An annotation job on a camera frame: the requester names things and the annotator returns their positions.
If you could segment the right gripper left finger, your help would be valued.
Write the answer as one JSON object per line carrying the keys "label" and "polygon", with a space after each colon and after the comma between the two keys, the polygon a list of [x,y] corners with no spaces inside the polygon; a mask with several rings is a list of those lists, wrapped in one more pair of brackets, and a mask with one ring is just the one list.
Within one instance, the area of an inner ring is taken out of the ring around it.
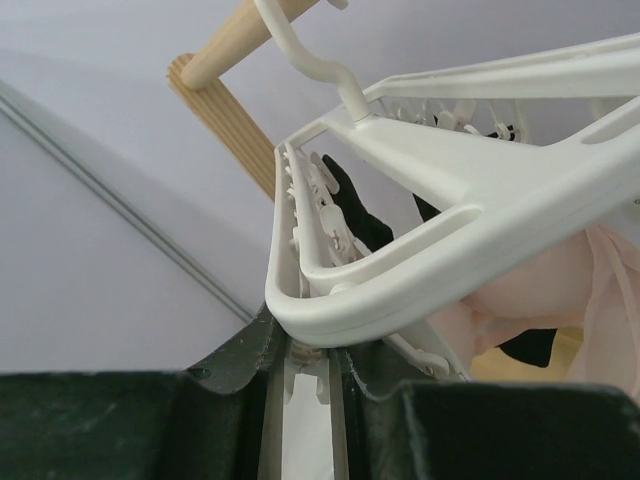
{"label": "right gripper left finger", "polygon": [[5,479],[277,479],[286,336],[261,309],[180,371],[1,378]]}

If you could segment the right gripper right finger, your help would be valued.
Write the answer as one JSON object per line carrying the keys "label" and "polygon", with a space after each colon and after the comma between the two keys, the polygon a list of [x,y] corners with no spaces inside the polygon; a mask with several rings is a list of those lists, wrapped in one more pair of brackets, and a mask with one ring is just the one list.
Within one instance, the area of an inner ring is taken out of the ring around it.
{"label": "right gripper right finger", "polygon": [[639,409],[613,387],[440,381],[384,344],[339,348],[353,479],[635,479]]}

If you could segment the white plastic clip hanger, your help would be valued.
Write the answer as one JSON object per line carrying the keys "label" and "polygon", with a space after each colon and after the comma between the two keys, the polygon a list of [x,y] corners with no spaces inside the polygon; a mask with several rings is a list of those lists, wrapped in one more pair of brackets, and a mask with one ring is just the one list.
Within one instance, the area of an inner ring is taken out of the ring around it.
{"label": "white plastic clip hanger", "polygon": [[[276,197],[265,301],[285,331],[316,347],[395,334],[598,225],[639,192],[639,39],[628,35],[513,59],[397,75],[367,88],[298,39],[275,1],[257,10],[290,63],[334,84],[342,104],[275,149]],[[380,116],[383,97],[614,99],[548,146]],[[330,133],[438,215],[361,260],[336,266],[333,230],[304,144]]]}

